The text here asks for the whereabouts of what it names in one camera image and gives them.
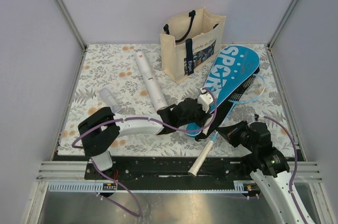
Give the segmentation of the blue racket cover bag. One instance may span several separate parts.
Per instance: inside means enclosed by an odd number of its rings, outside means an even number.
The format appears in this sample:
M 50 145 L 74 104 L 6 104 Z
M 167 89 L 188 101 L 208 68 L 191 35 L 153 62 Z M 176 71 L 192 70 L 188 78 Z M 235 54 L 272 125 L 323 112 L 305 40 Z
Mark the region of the blue racket cover bag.
M 219 127 L 235 104 L 229 99 L 248 89 L 249 80 L 259 72 L 260 57 L 256 51 L 242 45 L 230 45 L 220 51 L 216 57 L 203 87 L 209 89 L 217 99 L 216 118 L 207 131 L 197 131 L 195 123 L 187 125 L 187 136 L 196 141 L 207 138 Z

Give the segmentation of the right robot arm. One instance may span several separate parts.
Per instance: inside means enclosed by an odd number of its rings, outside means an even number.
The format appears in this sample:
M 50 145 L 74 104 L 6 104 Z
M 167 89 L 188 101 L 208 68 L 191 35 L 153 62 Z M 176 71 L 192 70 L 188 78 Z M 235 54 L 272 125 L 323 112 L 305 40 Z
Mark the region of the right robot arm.
M 217 132 L 233 147 L 242 145 L 251 152 L 241 158 L 240 173 L 257 184 L 277 223 L 314 223 L 295 188 L 295 173 L 273 146 L 265 123 L 241 121 Z

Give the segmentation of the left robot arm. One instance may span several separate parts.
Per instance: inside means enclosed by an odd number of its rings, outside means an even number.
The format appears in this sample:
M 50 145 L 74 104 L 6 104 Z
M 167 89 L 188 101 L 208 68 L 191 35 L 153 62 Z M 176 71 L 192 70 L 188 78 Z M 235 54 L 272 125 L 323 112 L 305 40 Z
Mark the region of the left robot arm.
M 195 123 L 200 129 L 206 128 L 212 120 L 211 97 L 186 98 L 177 105 L 168 106 L 148 116 L 122 115 L 104 107 L 78 125 L 79 141 L 85 156 L 96 165 L 96 173 L 103 179 L 114 175 L 108 148 L 119 137 L 150 134 L 166 135 L 184 131 L 183 126 Z

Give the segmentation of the light blue racket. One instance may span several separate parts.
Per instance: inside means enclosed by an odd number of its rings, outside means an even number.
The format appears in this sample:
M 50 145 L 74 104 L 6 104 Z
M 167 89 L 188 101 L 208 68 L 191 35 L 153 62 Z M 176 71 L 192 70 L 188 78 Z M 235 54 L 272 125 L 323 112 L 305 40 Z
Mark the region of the light blue racket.
M 259 99 L 259 97 L 264 93 L 266 88 L 265 79 L 259 74 L 253 74 L 246 82 L 243 84 L 244 91 L 241 94 L 232 94 L 229 98 L 229 101 L 232 103 L 230 111 L 222 120 L 221 126 L 224 126 L 229 114 L 239 104 L 247 104 Z M 204 149 L 201 151 L 200 155 L 196 158 L 195 162 L 188 170 L 188 174 L 192 177 L 196 177 L 198 171 L 200 170 L 203 162 L 205 161 L 207 155 L 212 149 L 214 143 L 217 140 L 218 132 L 216 132 L 213 137 L 207 141 Z

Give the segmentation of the clear plastic tube cap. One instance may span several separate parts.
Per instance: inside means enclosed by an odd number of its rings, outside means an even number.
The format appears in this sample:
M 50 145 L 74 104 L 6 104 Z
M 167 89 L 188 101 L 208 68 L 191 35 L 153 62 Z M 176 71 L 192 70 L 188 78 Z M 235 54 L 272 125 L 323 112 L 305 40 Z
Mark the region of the clear plastic tube cap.
M 117 113 L 121 110 L 121 106 L 116 102 L 113 95 L 107 88 L 102 88 L 99 90 L 99 95 L 107 106 L 110 107 L 113 113 Z

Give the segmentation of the white shuttlecock tube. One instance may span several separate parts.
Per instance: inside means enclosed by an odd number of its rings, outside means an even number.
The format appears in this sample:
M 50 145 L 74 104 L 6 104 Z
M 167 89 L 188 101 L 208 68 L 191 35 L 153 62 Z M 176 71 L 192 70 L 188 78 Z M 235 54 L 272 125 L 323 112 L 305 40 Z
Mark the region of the white shuttlecock tube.
M 134 55 L 139 71 L 143 77 L 146 89 L 156 111 L 167 107 L 162 90 L 157 82 L 152 67 L 148 62 L 146 54 L 143 51 L 136 52 Z

